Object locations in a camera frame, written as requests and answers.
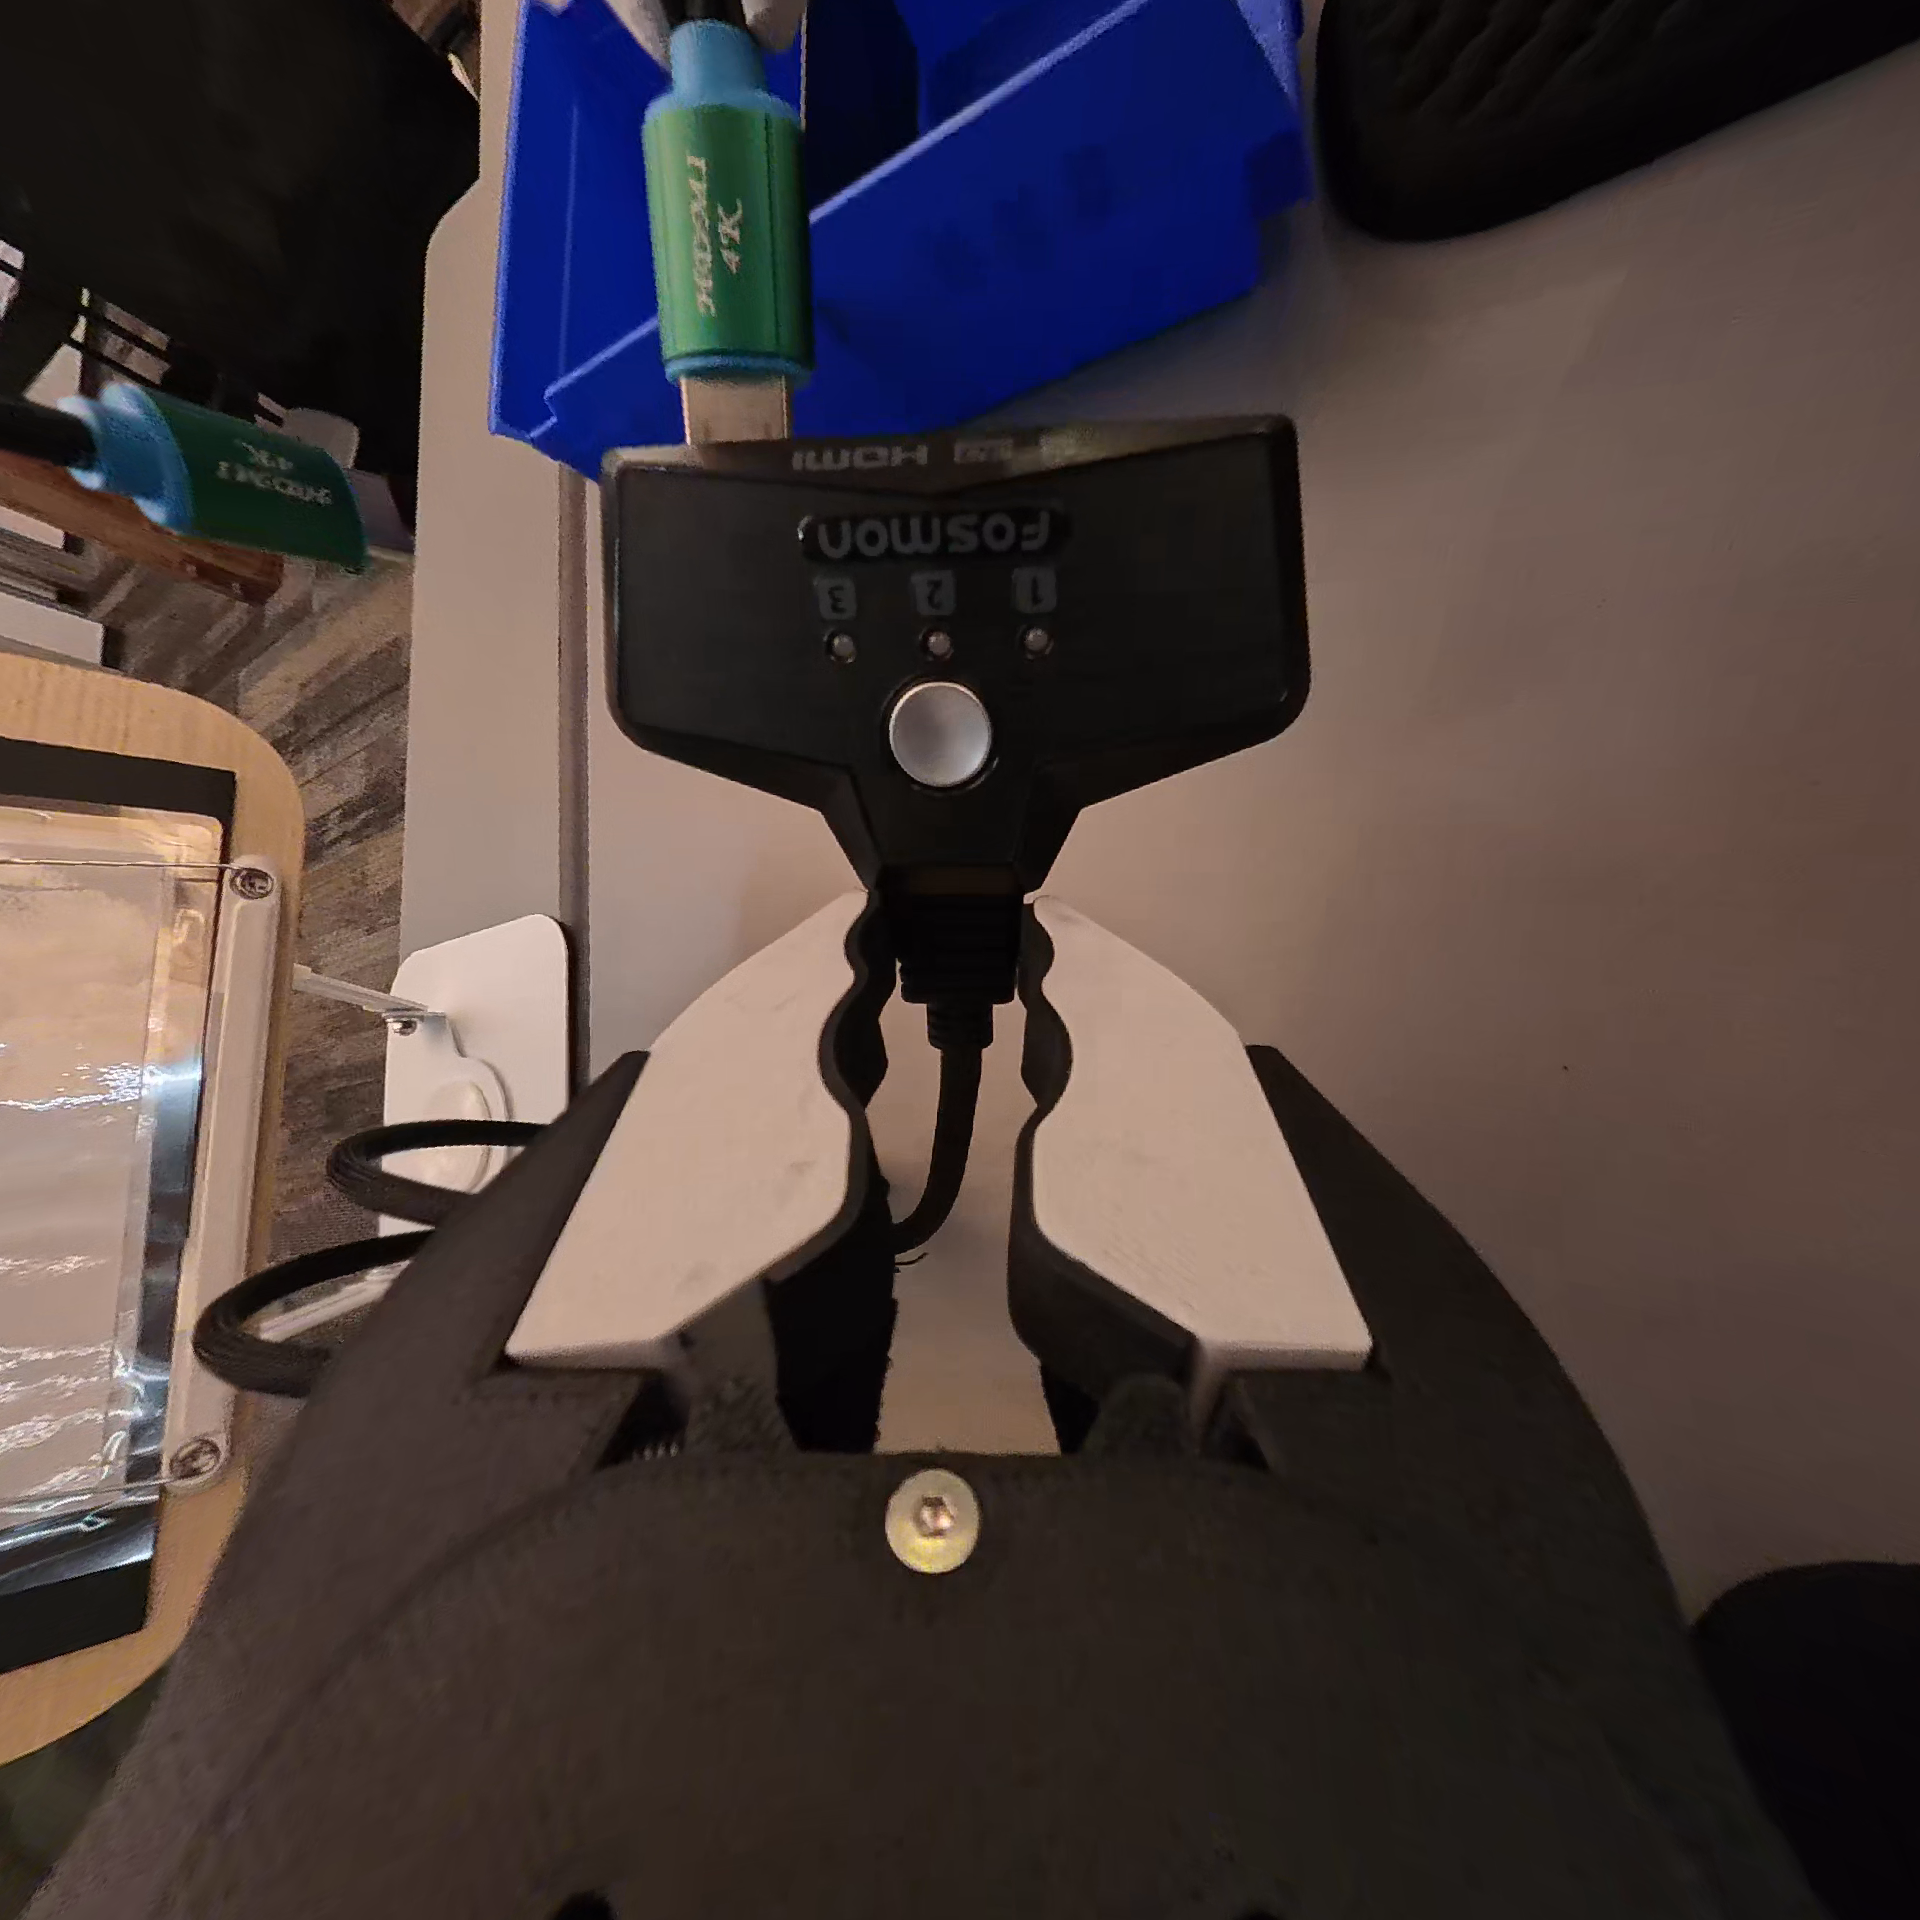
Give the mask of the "black hdmi switch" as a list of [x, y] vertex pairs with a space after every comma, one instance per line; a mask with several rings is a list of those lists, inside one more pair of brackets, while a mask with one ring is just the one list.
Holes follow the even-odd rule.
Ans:
[[1310, 689], [1279, 416], [621, 448], [604, 528], [621, 732], [822, 815], [936, 1049], [1082, 808]]

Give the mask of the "white stand base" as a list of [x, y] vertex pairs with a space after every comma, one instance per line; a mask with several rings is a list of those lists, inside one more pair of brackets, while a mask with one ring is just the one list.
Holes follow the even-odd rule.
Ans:
[[544, 1124], [569, 1104], [570, 961], [556, 918], [520, 917], [408, 952], [390, 992], [446, 1025], [388, 1030], [383, 1121]]

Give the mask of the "blue plastic bin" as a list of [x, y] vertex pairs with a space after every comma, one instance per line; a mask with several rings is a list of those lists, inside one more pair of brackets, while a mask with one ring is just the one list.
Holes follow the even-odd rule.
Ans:
[[[808, 5], [818, 361], [804, 438], [948, 427], [1256, 285], [1311, 195], [1302, 5]], [[492, 430], [582, 475], [681, 438], [639, 119], [665, 71], [609, 5], [522, 5]]]

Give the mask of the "small metal bracket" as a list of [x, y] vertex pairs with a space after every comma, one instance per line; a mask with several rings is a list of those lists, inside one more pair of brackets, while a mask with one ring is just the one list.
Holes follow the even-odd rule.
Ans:
[[417, 998], [398, 997], [362, 987], [344, 979], [326, 976], [310, 966], [296, 965], [293, 969], [295, 992], [308, 998], [351, 1008], [356, 1014], [383, 1021], [383, 1025], [399, 1037], [424, 1030], [428, 1025], [446, 1025], [447, 1016], [440, 1008], [428, 1006]]

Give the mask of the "black cable white plug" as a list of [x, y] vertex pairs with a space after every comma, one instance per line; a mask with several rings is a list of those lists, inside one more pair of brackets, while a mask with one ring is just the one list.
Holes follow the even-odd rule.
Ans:
[[[927, 1172], [917, 1204], [890, 1221], [896, 1264], [909, 1264], [951, 1215], [968, 1167], [980, 1083], [975, 1046], [940, 1055], [940, 1094], [927, 1150]], [[304, 1401], [319, 1383], [329, 1350], [302, 1340], [268, 1340], [250, 1323], [270, 1307], [335, 1279], [412, 1261], [450, 1215], [468, 1203], [464, 1191], [428, 1183], [388, 1171], [402, 1155], [440, 1147], [532, 1144], [545, 1121], [528, 1120], [402, 1120], [341, 1139], [324, 1163], [326, 1187], [343, 1200], [412, 1224], [399, 1233], [373, 1233], [274, 1261], [229, 1287], [198, 1311], [189, 1350], [221, 1384], [244, 1395]]]

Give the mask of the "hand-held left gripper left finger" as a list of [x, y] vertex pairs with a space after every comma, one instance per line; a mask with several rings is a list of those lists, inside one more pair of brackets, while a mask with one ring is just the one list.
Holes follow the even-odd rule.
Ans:
[[865, 1206], [884, 923], [840, 894], [656, 1040], [504, 1352], [561, 1372], [773, 1373], [777, 1294]]

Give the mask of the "black textured cushion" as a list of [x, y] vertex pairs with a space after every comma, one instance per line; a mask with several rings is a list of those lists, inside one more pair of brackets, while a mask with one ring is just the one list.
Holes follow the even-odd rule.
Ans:
[[1916, 3], [1325, 3], [1319, 179], [1385, 243], [1485, 232], [1916, 38]]

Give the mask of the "brown wooden bar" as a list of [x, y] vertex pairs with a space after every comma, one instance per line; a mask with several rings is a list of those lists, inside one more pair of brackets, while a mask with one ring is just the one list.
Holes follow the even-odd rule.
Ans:
[[173, 535], [134, 503], [85, 488], [69, 471], [9, 451], [1, 453], [1, 505], [246, 605], [268, 604], [281, 588], [279, 555]]

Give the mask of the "black hdmi cable green plugs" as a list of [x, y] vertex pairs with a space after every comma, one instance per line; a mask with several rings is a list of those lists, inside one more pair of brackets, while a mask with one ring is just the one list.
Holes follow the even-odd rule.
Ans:
[[[647, 229], [665, 374], [685, 441], [784, 441], [814, 368], [802, 117], [773, 94], [745, 5], [679, 3], [665, 88], [641, 117]], [[1, 445], [134, 503], [160, 528], [362, 572], [348, 468], [295, 438], [134, 381], [44, 405], [4, 397]]]

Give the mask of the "clear plate with screws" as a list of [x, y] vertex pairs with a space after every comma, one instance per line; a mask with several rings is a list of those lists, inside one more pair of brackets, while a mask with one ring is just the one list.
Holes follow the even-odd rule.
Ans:
[[4, 1593], [144, 1563], [229, 1471], [286, 872], [160, 807], [1, 804]]

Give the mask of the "wooden board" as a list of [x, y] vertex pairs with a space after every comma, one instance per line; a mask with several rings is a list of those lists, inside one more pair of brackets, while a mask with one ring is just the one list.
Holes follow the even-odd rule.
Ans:
[[[282, 758], [231, 713], [101, 667], [4, 654], [1, 798], [175, 808], [229, 830], [229, 852], [286, 872], [279, 1009], [246, 1271], [272, 1248], [282, 1065], [304, 872], [304, 811]], [[56, 1744], [141, 1692], [181, 1646], [246, 1491], [255, 1443], [233, 1407], [231, 1465], [166, 1495], [144, 1563], [1, 1593], [1, 1763]]]

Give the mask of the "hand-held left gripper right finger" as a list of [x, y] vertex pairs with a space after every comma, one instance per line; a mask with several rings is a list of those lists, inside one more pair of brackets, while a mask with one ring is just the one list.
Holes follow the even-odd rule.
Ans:
[[1231, 1021], [1063, 897], [1026, 908], [1005, 1264], [1049, 1373], [1348, 1373], [1373, 1340]]

